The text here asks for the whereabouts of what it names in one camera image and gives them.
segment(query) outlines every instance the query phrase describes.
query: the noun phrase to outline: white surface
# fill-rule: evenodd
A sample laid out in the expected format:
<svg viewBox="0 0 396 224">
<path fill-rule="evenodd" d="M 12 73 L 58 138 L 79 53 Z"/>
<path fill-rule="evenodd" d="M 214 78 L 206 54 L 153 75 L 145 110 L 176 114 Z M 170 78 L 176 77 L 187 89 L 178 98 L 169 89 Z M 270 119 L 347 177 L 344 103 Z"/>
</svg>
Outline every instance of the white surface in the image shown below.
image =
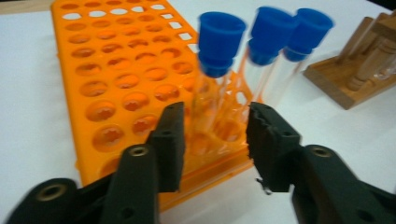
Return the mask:
<svg viewBox="0 0 396 224">
<path fill-rule="evenodd" d="M 335 55 L 364 16 L 386 11 L 363 0 L 170 3 L 194 28 L 197 17 L 206 11 L 232 13 L 251 23 L 260 6 L 292 13 L 300 7 L 321 10 L 336 26 L 315 50 L 311 62 Z M 36 184 L 53 177 L 79 177 L 50 13 L 0 16 L 0 33 L 0 220 L 4 221 Z M 393 88 L 345 111 L 300 76 L 278 111 L 303 136 L 304 145 L 336 150 L 358 178 L 394 192 L 395 94 Z M 250 169 L 163 213 L 162 223 L 295 223 L 290 195 L 266 196 L 255 177 L 256 171 Z"/>
</svg>

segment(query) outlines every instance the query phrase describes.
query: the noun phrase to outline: blue rubber stopper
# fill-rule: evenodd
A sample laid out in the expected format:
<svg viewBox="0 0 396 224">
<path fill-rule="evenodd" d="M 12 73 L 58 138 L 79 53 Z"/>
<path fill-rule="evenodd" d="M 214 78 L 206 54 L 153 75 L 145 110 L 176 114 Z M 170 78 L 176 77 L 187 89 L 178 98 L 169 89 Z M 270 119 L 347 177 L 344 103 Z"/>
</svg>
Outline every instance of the blue rubber stopper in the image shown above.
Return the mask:
<svg viewBox="0 0 396 224">
<path fill-rule="evenodd" d="M 333 27 L 333 22 L 325 14 L 311 8 L 298 9 L 294 18 L 299 24 L 283 53 L 289 61 L 300 62 L 320 44 Z"/>
<path fill-rule="evenodd" d="M 206 12 L 199 20 L 201 70 L 209 77 L 222 77 L 233 65 L 246 25 L 239 18 L 222 12 Z"/>
<path fill-rule="evenodd" d="M 272 63 L 289 43 L 298 23 L 290 14 L 277 8 L 260 7 L 258 11 L 248 42 L 249 58 L 263 66 Z"/>
</svg>

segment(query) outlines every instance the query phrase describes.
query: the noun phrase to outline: wooden rack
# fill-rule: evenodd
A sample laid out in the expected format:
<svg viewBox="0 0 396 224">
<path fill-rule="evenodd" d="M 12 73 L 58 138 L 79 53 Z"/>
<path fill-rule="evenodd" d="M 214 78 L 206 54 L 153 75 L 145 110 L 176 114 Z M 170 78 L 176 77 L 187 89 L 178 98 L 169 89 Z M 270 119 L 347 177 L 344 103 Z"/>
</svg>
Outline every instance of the wooden rack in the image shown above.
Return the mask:
<svg viewBox="0 0 396 224">
<path fill-rule="evenodd" d="M 364 18 L 338 56 L 309 65 L 304 75 L 349 109 L 395 86 L 395 74 L 375 77 L 381 67 L 396 66 L 394 59 L 396 10 Z"/>
</svg>

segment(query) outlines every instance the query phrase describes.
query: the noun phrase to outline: orange test tube rack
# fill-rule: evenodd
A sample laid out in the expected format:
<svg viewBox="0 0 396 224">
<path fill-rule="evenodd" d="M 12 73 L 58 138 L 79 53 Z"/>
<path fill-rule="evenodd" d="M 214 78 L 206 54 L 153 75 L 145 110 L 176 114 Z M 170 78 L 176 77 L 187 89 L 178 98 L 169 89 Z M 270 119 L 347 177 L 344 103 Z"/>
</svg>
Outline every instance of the orange test tube rack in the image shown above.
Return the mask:
<svg viewBox="0 0 396 224">
<path fill-rule="evenodd" d="M 144 143 L 165 106 L 185 102 L 189 125 L 197 34 L 166 1 L 57 0 L 51 12 L 83 186 Z M 251 167 L 245 139 L 210 136 L 229 150 L 204 158 L 187 148 L 180 192 L 161 194 L 161 209 Z"/>
</svg>

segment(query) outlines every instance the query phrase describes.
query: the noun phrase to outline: clear test tube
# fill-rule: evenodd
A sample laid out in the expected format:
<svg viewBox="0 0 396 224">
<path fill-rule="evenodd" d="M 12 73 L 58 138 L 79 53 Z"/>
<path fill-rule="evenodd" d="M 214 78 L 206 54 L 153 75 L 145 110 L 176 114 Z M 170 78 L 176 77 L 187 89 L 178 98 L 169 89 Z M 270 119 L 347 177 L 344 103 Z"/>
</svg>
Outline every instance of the clear test tube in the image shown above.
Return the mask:
<svg viewBox="0 0 396 224">
<path fill-rule="evenodd" d="M 243 21 L 226 13 L 206 12 L 200 17 L 200 74 L 195 79 L 191 106 L 190 138 L 195 140 L 189 145 L 192 154 L 203 155 L 207 151 L 202 135 L 213 129 L 245 29 Z"/>
<path fill-rule="evenodd" d="M 259 93 L 265 104 L 277 107 L 284 93 L 301 72 L 306 58 L 333 27 L 332 20 L 322 12 L 300 8 L 294 17 L 298 22 L 290 42 L 283 48 L 275 69 Z"/>
<path fill-rule="evenodd" d="M 258 92 L 265 85 L 273 62 L 289 42 L 297 22 L 287 12 L 273 7 L 260 7 L 251 30 L 251 39 L 240 63 L 238 73 L 231 77 L 228 94 L 237 102 L 227 102 L 221 109 L 224 116 L 246 122 L 248 106 L 257 101 Z"/>
</svg>

